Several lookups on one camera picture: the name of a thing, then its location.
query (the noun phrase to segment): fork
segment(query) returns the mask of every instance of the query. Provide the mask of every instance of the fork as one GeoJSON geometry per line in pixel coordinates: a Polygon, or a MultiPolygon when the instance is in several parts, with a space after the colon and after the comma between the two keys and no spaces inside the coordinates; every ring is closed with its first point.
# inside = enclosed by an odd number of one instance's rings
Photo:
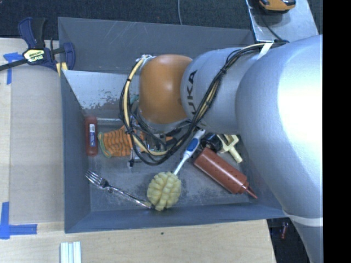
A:
{"type": "Polygon", "coordinates": [[[86,178],[92,183],[94,184],[96,187],[103,189],[103,190],[107,190],[109,193],[119,193],[125,197],[127,197],[128,199],[136,202],[138,205],[141,205],[144,208],[148,208],[148,209],[152,209],[154,208],[153,204],[151,204],[148,201],[139,199],[125,191],[122,191],[119,188],[113,187],[109,184],[109,182],[105,179],[102,178],[101,176],[99,176],[98,174],[96,174],[93,171],[88,170],[86,172],[86,178]]]}

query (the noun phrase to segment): wire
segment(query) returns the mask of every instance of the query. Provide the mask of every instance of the wire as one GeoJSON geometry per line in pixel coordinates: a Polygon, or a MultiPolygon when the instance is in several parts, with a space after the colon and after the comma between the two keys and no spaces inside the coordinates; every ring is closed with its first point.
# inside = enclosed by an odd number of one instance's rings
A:
{"type": "Polygon", "coordinates": [[[268,25],[267,21],[263,18],[263,14],[260,14],[259,15],[261,20],[263,21],[264,25],[266,26],[266,28],[279,40],[279,41],[283,41],[283,42],[287,42],[288,43],[288,40],[285,40],[285,39],[282,39],[277,33],[275,33],[273,31],[272,28],[270,28],[270,26],[268,25]]]}
{"type": "Polygon", "coordinates": [[[179,16],[180,25],[183,25],[182,17],[180,16],[180,0],[178,0],[178,16],[179,16]]]}

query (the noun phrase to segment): wooden table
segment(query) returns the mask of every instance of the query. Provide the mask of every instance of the wooden table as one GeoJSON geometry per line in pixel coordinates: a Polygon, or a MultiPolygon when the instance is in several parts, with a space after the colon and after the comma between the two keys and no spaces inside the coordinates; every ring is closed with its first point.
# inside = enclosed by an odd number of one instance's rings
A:
{"type": "MultiPolygon", "coordinates": [[[[0,38],[0,65],[6,63],[4,53],[21,53],[25,49],[20,39],[0,38]]],[[[11,186],[11,84],[6,84],[6,78],[7,71],[1,71],[1,202],[9,201],[11,186]]],[[[0,262],[59,262],[60,243],[75,241],[81,242],[84,263],[276,262],[265,220],[76,234],[65,234],[63,226],[62,221],[40,222],[36,235],[0,239],[0,262]]]]}

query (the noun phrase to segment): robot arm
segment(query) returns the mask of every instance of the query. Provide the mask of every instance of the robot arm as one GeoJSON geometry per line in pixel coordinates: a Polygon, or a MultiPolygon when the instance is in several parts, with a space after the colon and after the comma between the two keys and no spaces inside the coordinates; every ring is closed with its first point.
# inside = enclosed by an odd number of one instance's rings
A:
{"type": "MultiPolygon", "coordinates": [[[[184,73],[177,70],[173,75],[177,80],[171,81],[178,85],[182,75],[179,90],[169,83],[163,85],[171,76],[169,72],[165,77],[156,75],[158,69],[150,69],[152,76],[142,71],[141,85],[169,88],[177,99],[165,100],[167,108],[159,111],[163,114],[139,119],[154,133],[187,121],[188,131],[177,144],[197,127],[216,134],[240,135],[250,159],[295,224],[311,262],[323,262],[322,36],[274,44],[263,57],[262,47],[255,44],[215,50],[186,60],[181,69],[184,73]],[[165,114],[170,120],[161,120],[165,114]]],[[[141,115],[151,102],[160,103],[150,98],[158,96],[140,97],[141,115]]],[[[162,154],[172,153],[166,150],[162,154]]]]}

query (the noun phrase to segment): blue clamp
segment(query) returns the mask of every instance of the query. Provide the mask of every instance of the blue clamp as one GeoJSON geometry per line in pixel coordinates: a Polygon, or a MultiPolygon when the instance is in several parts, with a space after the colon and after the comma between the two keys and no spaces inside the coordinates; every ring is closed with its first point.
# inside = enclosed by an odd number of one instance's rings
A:
{"type": "Polygon", "coordinates": [[[18,31],[21,38],[26,41],[28,50],[23,53],[23,56],[28,60],[29,65],[42,65],[57,71],[57,61],[55,53],[66,54],[66,65],[69,70],[72,70],[76,61],[75,51],[72,43],[64,43],[63,49],[48,49],[45,47],[43,39],[43,27],[46,22],[44,18],[25,18],[18,24],[18,31]]]}
{"type": "Polygon", "coordinates": [[[10,225],[9,224],[9,202],[2,203],[0,221],[0,239],[9,239],[16,235],[35,235],[37,224],[10,225]]]}
{"type": "MultiPolygon", "coordinates": [[[[23,59],[23,56],[18,54],[18,53],[9,53],[9,54],[4,54],[4,58],[8,61],[8,62],[13,62],[13,61],[17,61],[17,60],[21,60],[23,59]]],[[[9,68],[7,71],[7,80],[6,80],[6,84],[10,85],[12,82],[12,69],[9,68]]]]}

